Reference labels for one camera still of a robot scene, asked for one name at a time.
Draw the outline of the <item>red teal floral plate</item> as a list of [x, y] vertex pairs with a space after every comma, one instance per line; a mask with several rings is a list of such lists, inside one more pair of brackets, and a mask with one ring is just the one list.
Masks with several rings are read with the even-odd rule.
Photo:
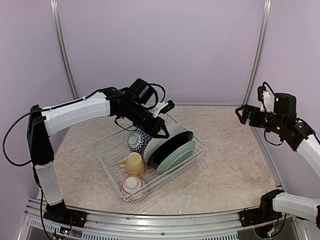
[[180, 123], [175, 123], [167, 126], [167, 130], [169, 133], [169, 138], [152, 138], [150, 142], [147, 144], [142, 156], [146, 164], [148, 163], [150, 156], [153, 154], [153, 152], [157, 148], [159, 148], [163, 143], [165, 143], [170, 138], [185, 131], [183, 125]]

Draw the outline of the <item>black plate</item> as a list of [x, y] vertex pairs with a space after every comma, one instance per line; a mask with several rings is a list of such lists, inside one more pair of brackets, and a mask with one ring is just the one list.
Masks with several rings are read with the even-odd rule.
[[149, 157], [147, 165], [158, 167], [162, 161], [182, 145], [190, 142], [194, 137], [192, 131], [181, 132], [160, 145]]

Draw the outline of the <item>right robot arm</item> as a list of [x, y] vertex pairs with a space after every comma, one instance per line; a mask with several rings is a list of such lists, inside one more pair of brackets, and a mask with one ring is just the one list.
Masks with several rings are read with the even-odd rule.
[[[235, 109], [241, 124], [274, 133], [297, 152], [318, 175], [320, 173], [320, 139], [313, 128], [297, 117], [297, 99], [288, 93], [275, 93], [267, 82], [257, 89], [261, 107], [242, 105]], [[320, 201], [275, 189], [260, 198], [258, 208], [240, 212], [242, 226], [280, 219], [291, 214], [320, 224]]]

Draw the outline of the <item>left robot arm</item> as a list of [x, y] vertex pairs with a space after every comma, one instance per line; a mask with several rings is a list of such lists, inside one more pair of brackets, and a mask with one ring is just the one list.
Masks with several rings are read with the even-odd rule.
[[34, 105], [28, 113], [18, 118], [21, 121], [28, 117], [29, 163], [32, 164], [41, 194], [51, 206], [49, 212], [57, 221], [66, 222], [70, 218], [70, 211], [63, 206], [50, 137], [93, 119], [115, 117], [116, 120], [128, 119], [153, 138], [167, 139], [170, 134], [159, 114], [172, 110], [175, 104], [172, 100], [160, 99], [155, 87], [156, 83], [138, 78], [129, 87], [101, 88], [88, 96], [46, 108]]

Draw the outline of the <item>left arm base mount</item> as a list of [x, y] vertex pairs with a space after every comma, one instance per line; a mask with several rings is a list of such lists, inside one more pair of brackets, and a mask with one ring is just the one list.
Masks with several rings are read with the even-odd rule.
[[55, 223], [84, 228], [87, 215], [85, 211], [67, 208], [65, 202], [62, 201], [58, 204], [47, 205], [43, 217]]

